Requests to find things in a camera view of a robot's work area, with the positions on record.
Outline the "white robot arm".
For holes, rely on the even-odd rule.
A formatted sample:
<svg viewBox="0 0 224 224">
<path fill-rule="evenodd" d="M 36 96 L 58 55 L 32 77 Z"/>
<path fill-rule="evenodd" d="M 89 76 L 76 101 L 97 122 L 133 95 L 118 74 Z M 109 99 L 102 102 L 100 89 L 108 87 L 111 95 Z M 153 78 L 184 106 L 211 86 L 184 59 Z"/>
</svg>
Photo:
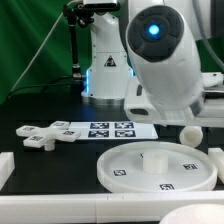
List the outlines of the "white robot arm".
<svg viewBox="0 0 224 224">
<path fill-rule="evenodd" d="M 83 100 L 124 105 L 135 122 L 224 127 L 220 73 L 198 40 L 224 36 L 224 0 L 83 0 L 93 14 Z"/>
</svg>

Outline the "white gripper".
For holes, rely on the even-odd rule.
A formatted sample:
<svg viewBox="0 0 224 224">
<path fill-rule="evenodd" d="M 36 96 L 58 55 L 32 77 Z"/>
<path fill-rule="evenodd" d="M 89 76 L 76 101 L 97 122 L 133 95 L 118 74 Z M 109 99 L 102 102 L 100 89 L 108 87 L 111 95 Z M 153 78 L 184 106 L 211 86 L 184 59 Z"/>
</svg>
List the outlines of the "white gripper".
<svg viewBox="0 0 224 224">
<path fill-rule="evenodd" d="M 131 121 L 137 123 L 224 127 L 224 74 L 206 72 L 202 77 L 205 84 L 205 102 L 197 115 L 193 114 L 191 108 L 159 111 L 148 100 L 137 77 L 132 77 L 129 81 L 124 101 L 125 113 Z"/>
</svg>

